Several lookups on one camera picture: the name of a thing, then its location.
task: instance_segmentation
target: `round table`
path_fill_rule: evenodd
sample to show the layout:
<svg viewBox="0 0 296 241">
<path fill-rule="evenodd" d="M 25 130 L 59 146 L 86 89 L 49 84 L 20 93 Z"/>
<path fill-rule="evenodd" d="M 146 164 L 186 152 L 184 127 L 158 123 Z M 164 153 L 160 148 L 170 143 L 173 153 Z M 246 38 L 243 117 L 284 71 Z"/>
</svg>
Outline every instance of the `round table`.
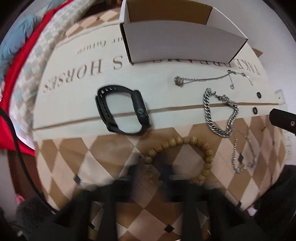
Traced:
<svg viewBox="0 0 296 241">
<path fill-rule="evenodd" d="M 203 184 L 220 189 L 234 205 L 245 210 L 275 183 L 285 158 L 283 132 L 268 118 L 269 111 L 277 107 L 274 93 L 268 89 L 266 73 L 252 49 L 246 44 L 229 64 L 166 60 L 131 65 L 116 21 L 118 15 L 118 10 L 111 10 L 79 22 L 77 31 L 66 34 L 57 44 L 44 71 L 36 101 L 34 140 L 37 169 L 48 203 L 60 209 L 79 190 L 93 184 L 107 185 L 140 161 L 131 202 L 117 203 L 119 239 L 180 239 L 181 203 L 163 201 L 162 189 L 156 185 L 159 172 L 153 168 L 153 181 L 146 179 L 143 163 L 148 151 L 163 141 L 196 136 L 213 150 L 212 168 Z M 229 88 L 227 78 L 183 88 L 173 82 L 175 75 L 213 77 L 228 69 L 244 72 L 252 85 L 238 76 L 232 78 L 234 90 Z M 153 122 L 143 136 L 107 131 L 94 101 L 96 90 L 107 84 L 141 91 Z M 207 87 L 238 103 L 234 126 L 250 139 L 258 159 L 254 168 L 236 173 L 231 166 L 234 135 L 222 138 L 207 127 L 202 106 Z M 109 103 L 116 122 L 130 131 L 138 124 L 132 106 L 125 101 L 126 97 L 120 96 Z M 225 129 L 231 109 L 214 98 L 210 101 L 215 124 Z M 257 115 L 252 113 L 254 106 Z M 246 138 L 240 134 L 236 158 L 237 166 L 253 161 Z M 171 164 L 183 178 L 191 179 L 201 172 L 205 155 L 195 146 L 183 145 L 161 152 L 153 166 L 160 160 Z M 207 208 L 204 203 L 198 203 L 197 208 L 201 228 L 208 230 Z M 95 239 L 102 214 L 103 205 L 94 202 L 90 238 Z"/>
</svg>

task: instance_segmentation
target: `red fabric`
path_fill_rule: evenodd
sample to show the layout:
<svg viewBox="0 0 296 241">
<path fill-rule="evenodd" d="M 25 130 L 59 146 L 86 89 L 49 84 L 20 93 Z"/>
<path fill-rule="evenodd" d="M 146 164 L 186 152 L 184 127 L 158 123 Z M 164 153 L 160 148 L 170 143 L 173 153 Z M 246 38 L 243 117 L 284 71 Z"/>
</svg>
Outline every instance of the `red fabric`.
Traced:
<svg viewBox="0 0 296 241">
<path fill-rule="evenodd" d="M 13 60 L 12 65 L 10 66 L 6 78 L 5 78 L 5 87 L 2 93 L 2 100 L 0 102 L 0 107 L 8 114 L 9 113 L 9 102 L 11 98 L 11 94 L 13 91 L 13 87 L 15 85 L 15 82 L 19 76 L 19 73 L 25 64 L 32 48 L 34 47 L 35 43 L 37 42 L 41 32 L 45 28 L 45 26 L 48 24 L 48 22 L 52 19 L 53 15 L 63 8 L 64 6 L 71 3 L 73 0 L 68 0 L 67 2 L 61 4 L 55 9 L 50 10 L 42 19 L 41 24 L 36 28 L 36 30 L 32 33 L 30 38 L 26 41 L 25 45 L 22 47 L 22 49 L 19 51 L 15 59 Z M 25 145 L 20 140 L 18 141 L 20 145 L 20 150 L 22 153 L 27 153 L 30 155 L 35 155 L 35 151 Z M 12 135 L 10 133 L 10 130 L 8 128 L 8 125 L 4 121 L 3 118 L 0 118 L 0 149 L 8 149 L 8 150 L 15 150 Z"/>
</svg>

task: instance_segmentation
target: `checkered blanket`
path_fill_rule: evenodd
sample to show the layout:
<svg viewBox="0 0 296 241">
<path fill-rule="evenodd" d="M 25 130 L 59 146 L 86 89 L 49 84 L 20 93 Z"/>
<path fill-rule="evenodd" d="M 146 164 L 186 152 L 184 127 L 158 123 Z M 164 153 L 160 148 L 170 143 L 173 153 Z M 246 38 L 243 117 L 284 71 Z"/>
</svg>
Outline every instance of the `checkered blanket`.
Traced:
<svg viewBox="0 0 296 241">
<path fill-rule="evenodd" d="M 227 121 L 215 124 L 225 128 Z M 236 173 L 231 165 L 234 135 L 222 138 L 205 123 L 150 129 L 140 137 L 110 134 L 71 139 L 51 139 L 35 142 L 37 170 L 44 195 L 50 205 L 60 209 L 80 189 L 90 184 L 104 185 L 126 173 L 127 167 L 144 156 L 151 148 L 170 138 L 196 136 L 213 150 L 213 165 L 204 184 L 219 188 L 242 210 L 276 182 L 285 164 L 285 145 L 282 129 L 270 124 L 268 115 L 239 118 L 234 122 L 247 134 L 258 163 L 253 169 Z M 253 162 L 246 138 L 238 134 L 236 166 Z M 195 146 L 183 145 L 160 153 L 152 165 L 154 183 L 145 178 L 140 168 L 131 203 L 117 203 L 118 238 L 121 241 L 174 241 L 180 239 L 182 213 L 180 203 L 164 203 L 161 188 L 155 183 L 160 175 L 157 162 L 166 161 L 185 178 L 193 178 L 203 168 L 204 152 Z M 89 237 L 96 238 L 103 214 L 103 205 L 94 202 L 90 216 Z M 204 203 L 198 203 L 202 230 L 209 230 L 209 214 Z"/>
<path fill-rule="evenodd" d="M 18 138 L 32 149 L 33 110 L 44 68 L 61 35 L 69 29 L 95 0 L 74 0 L 58 11 L 41 33 L 28 56 L 10 100 L 9 116 Z"/>
</svg>

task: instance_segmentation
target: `white wall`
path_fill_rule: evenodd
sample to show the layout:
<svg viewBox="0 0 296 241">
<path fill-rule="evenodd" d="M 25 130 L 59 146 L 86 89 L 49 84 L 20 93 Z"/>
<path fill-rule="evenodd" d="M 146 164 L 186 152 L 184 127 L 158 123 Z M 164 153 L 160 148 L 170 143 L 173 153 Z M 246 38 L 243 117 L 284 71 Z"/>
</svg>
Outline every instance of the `white wall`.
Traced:
<svg viewBox="0 0 296 241">
<path fill-rule="evenodd" d="M 288 111 L 296 114 L 296 42 L 262 0 L 198 0 L 218 8 L 249 38 L 249 45 L 263 52 L 259 58 L 275 90 L 282 89 Z M 296 137 L 292 136 L 292 160 L 296 164 Z"/>
<path fill-rule="evenodd" d="M 0 207 L 7 222 L 15 220 L 17 203 L 6 150 L 0 150 Z"/>
</svg>

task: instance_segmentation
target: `thin silver chain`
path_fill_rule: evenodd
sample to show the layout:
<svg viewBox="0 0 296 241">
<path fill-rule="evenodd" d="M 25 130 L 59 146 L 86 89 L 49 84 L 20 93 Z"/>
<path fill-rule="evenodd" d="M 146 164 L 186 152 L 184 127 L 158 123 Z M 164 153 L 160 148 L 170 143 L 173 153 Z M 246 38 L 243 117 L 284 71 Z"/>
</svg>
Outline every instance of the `thin silver chain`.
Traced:
<svg viewBox="0 0 296 241">
<path fill-rule="evenodd" d="M 235 151 L 236 151 L 236 149 L 237 149 L 237 133 L 236 133 L 236 130 L 237 130 L 240 134 L 242 134 L 242 135 L 247 139 L 247 142 L 248 142 L 248 144 L 249 144 L 249 146 L 250 146 L 250 149 L 251 149 L 252 155 L 253 155 L 253 157 L 254 157 L 254 159 L 253 159 L 253 163 L 250 163 L 250 162 L 249 162 L 249 164 L 248 164 L 247 166 L 244 165 L 244 166 L 241 167 L 241 168 L 236 167 L 235 164 L 234 164 L 234 161 L 236 160 L 236 158 L 235 158 Z M 253 167 L 257 164 L 257 160 L 256 160 L 256 155 L 255 155 L 255 152 L 254 152 L 254 149 L 253 149 L 253 146 L 252 146 L 252 144 L 251 144 L 251 142 L 250 142 L 249 137 L 246 136 L 244 133 L 242 133 L 242 132 L 241 132 L 236 126 L 233 128 L 233 132 L 234 132 L 234 147 L 233 147 L 233 154 L 232 154 L 231 164 L 232 164 L 233 169 L 234 169 L 237 173 L 241 173 L 241 172 L 242 172 L 243 170 L 245 170 L 247 167 L 253 168 Z"/>
<path fill-rule="evenodd" d="M 190 79 L 190 78 L 182 78 L 182 77 L 180 77 L 180 76 L 176 76 L 175 79 L 174 79 L 174 81 L 175 81 L 175 84 L 176 84 L 177 86 L 182 87 L 183 85 L 188 84 L 188 83 L 192 83 L 192 82 L 206 82 L 206 81 L 209 81 L 209 80 L 219 80 L 219 79 L 222 79 L 222 78 L 224 78 L 224 77 L 226 77 L 226 76 L 229 76 L 230 81 L 231 81 L 230 88 L 233 90 L 233 89 L 234 89 L 234 85 L 233 85 L 232 79 L 231 79 L 231 77 L 230 77 L 230 74 L 240 74 L 240 75 L 242 75 L 243 77 L 248 78 L 250 84 L 253 85 L 253 83 L 251 82 L 250 78 L 249 78 L 248 76 L 246 76 L 245 73 L 238 73 L 238 72 L 232 71 L 232 70 L 230 70 L 230 69 L 227 71 L 227 74 L 222 75 L 222 76 L 219 76 L 219 77 L 215 77 L 215 78 L 207 78 L 207 79 L 206 79 L 206 78 L 204 78 L 204 79 Z"/>
<path fill-rule="evenodd" d="M 226 125 L 226 130 L 223 131 L 220 128 L 216 127 L 216 125 L 213 123 L 212 118 L 211 118 L 211 111 L 210 111 L 210 104 L 209 104 L 209 98 L 210 96 L 216 97 L 219 101 L 222 101 L 224 104 L 228 105 L 229 107 L 233 108 L 233 113 L 232 115 L 228 118 L 227 125 Z M 226 95 L 216 95 L 216 91 L 212 92 L 210 88 L 207 88 L 205 90 L 204 96 L 203 96 L 203 105 L 204 105 L 204 110 L 205 110 L 205 121 L 210 128 L 212 132 L 215 134 L 228 138 L 232 134 L 232 125 L 235 120 L 235 117 L 237 116 L 237 113 L 239 111 L 239 108 L 236 104 L 236 102 L 233 102 L 229 100 L 229 98 Z"/>
</svg>

